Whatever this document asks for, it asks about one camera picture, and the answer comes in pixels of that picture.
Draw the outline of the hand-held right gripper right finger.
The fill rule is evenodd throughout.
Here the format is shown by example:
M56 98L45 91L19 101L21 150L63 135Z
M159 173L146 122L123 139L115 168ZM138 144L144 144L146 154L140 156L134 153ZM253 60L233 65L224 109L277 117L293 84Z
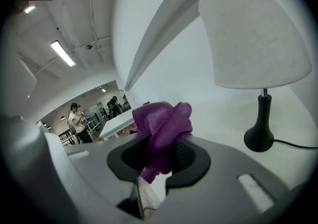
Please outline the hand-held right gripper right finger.
M303 190L238 149L194 136L176 139L171 160L159 224L275 224Z

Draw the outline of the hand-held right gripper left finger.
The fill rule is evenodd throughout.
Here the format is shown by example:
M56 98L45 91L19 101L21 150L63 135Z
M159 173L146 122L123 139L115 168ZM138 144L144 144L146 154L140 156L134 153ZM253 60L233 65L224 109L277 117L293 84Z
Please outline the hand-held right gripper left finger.
M143 224L142 211L115 207L75 169L59 137L19 117L0 116L0 159L41 223Z

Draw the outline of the purple cloth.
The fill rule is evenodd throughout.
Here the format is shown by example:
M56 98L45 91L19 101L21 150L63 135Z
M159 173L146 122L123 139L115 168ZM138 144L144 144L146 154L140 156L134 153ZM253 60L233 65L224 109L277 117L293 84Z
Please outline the purple cloth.
M151 134L146 154L147 164L140 177L152 184L159 174L171 172L170 150L180 134L190 134L192 107L187 102L172 106L168 102L147 103L132 111L136 128L130 134Z

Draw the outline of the white table lamp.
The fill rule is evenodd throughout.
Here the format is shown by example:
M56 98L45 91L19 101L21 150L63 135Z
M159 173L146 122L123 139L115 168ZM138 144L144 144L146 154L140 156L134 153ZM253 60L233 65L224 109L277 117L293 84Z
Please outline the white table lamp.
M214 83L231 89L259 89L258 115L244 134L254 152L269 150L270 88L298 82L312 63L294 23L275 0L199 0L211 49Z

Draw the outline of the white square table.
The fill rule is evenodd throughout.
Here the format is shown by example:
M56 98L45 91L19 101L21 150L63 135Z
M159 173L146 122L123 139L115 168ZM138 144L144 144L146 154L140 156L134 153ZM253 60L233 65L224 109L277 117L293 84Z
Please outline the white square table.
M318 128L291 90L273 91L269 124L274 137L308 145L309 149L275 142L268 151L253 152L245 146L243 136L256 120L256 98L256 93L222 94L214 96L206 105L193 105L193 136L240 150L279 177L288 189L304 187L318 164L318 150L314 149L318 145ZM148 223L159 224L159 208Z

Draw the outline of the white curved table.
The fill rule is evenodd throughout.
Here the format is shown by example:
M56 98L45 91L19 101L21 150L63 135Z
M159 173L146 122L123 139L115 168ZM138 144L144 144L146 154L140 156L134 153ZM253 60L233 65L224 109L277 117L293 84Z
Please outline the white curved table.
M107 121L101 130L99 137L104 141L107 141L108 138L112 135L115 135L118 138L117 133L126 128L127 126L133 124L134 119L132 115L132 109L120 114L119 116Z

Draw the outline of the ceiling light panel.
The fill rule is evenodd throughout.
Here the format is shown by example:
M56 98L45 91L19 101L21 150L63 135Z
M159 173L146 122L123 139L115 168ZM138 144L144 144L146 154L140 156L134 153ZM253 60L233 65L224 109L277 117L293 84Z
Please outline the ceiling light panel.
M67 54L67 52L59 43L59 41L54 41L53 43L51 43L51 47L60 56L60 58L62 58L70 67L75 65L75 62Z

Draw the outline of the white ceiling conduit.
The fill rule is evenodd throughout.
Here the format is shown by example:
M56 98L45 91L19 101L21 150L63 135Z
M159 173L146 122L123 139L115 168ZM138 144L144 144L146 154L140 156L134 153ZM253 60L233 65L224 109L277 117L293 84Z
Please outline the white ceiling conduit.
M71 0L72 42L70 52L96 49L102 58L110 46L113 0Z

